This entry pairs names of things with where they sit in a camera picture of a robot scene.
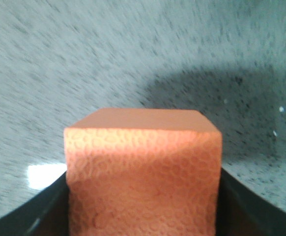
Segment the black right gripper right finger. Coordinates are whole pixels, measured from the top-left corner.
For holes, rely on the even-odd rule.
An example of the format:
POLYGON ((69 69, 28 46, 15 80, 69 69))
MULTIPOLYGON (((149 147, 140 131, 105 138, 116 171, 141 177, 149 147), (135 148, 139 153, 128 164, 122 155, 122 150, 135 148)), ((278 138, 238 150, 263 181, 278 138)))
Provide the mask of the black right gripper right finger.
POLYGON ((217 236, 286 236, 286 212, 258 196, 222 169, 217 236))

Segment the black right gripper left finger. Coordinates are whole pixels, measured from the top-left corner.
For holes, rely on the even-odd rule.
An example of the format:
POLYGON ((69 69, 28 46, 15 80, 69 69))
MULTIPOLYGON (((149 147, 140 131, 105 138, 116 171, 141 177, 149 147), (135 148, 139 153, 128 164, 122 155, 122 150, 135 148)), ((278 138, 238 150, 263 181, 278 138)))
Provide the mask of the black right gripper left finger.
POLYGON ((0 236, 67 236, 66 173, 17 209, 0 218, 0 236))

